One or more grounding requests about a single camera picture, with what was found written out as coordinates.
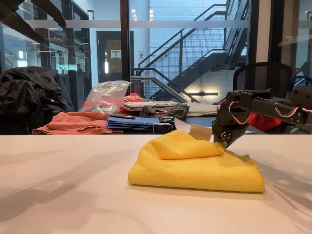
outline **table surface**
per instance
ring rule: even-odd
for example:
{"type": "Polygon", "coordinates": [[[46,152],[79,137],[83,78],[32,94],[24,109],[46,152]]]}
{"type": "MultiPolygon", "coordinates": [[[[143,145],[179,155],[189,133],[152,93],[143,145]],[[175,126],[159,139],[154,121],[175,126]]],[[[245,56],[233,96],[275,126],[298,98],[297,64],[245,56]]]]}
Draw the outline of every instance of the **table surface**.
{"type": "Polygon", "coordinates": [[[131,186],[155,135],[0,136],[0,234],[310,234],[311,135],[245,135],[263,194],[131,186]]]}

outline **plastic bag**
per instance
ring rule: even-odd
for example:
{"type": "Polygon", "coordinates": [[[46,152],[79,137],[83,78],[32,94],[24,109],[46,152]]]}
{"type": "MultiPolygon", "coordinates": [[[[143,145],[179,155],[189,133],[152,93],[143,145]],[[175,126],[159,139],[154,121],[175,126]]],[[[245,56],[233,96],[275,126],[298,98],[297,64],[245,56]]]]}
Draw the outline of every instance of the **plastic bag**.
{"type": "Polygon", "coordinates": [[[93,86],[80,111],[100,112],[103,114],[118,112],[129,85],[130,82],[116,80],[93,86]]]}

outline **black mesh chair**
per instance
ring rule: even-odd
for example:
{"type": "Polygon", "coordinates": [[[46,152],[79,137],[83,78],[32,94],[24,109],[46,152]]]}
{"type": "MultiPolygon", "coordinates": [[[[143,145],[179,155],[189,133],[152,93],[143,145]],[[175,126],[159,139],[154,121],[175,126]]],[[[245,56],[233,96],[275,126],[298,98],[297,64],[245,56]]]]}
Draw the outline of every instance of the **black mesh chair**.
{"type": "Polygon", "coordinates": [[[233,77],[233,90],[273,89],[278,98],[285,98],[292,69],[279,62],[258,62],[238,68],[233,77]]]}

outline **mesh panel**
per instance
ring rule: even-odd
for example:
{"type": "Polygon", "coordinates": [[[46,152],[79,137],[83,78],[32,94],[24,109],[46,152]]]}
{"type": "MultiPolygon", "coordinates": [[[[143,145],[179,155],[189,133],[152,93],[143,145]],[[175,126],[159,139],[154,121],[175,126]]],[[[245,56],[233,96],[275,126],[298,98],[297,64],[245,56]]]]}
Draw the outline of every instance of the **mesh panel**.
{"type": "MultiPolygon", "coordinates": [[[[170,80],[173,80],[177,75],[179,75],[179,57],[180,57],[180,43],[163,55],[160,59],[154,62],[150,67],[156,68],[163,75],[165,75],[170,80]]],[[[168,82],[155,73],[151,71],[152,76],[157,77],[161,82],[167,84],[168,82]]]]}
{"type": "MultiPolygon", "coordinates": [[[[224,20],[215,15],[209,20],[224,20]]],[[[198,28],[183,40],[183,70],[203,57],[210,50],[223,49],[224,28],[198,28]]]]}
{"type": "MultiPolygon", "coordinates": [[[[228,10],[228,14],[227,14],[227,20],[234,20],[237,10],[238,10],[238,0],[232,0],[232,3],[230,3],[229,5],[229,10],[228,10]]],[[[227,28],[226,29],[226,41],[229,38],[229,34],[231,32],[231,28],[227,28]]]]}
{"type": "MultiPolygon", "coordinates": [[[[209,20],[224,20],[224,15],[215,15],[209,20]]],[[[213,49],[223,49],[224,47],[224,29],[223,28],[198,28],[183,40],[183,70],[190,67],[194,62],[203,57],[207,52],[213,49]]],[[[171,48],[165,55],[161,56],[150,67],[156,68],[168,79],[173,80],[179,75],[179,56],[180,43],[171,48]]],[[[143,71],[142,76],[155,76],[165,84],[168,84],[163,77],[154,71],[143,71]]],[[[151,98],[160,87],[152,81],[144,81],[144,97],[151,98]]]]}

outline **folded yellow cloth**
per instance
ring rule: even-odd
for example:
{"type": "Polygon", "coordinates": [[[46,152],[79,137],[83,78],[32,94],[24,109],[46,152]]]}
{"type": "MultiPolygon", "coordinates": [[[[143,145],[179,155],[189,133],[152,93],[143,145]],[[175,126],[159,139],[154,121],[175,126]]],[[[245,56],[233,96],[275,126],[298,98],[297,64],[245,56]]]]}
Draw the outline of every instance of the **folded yellow cloth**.
{"type": "Polygon", "coordinates": [[[196,140],[176,130],[140,149],[130,184],[238,192],[264,191],[257,162],[224,151],[224,143],[196,140]]]}

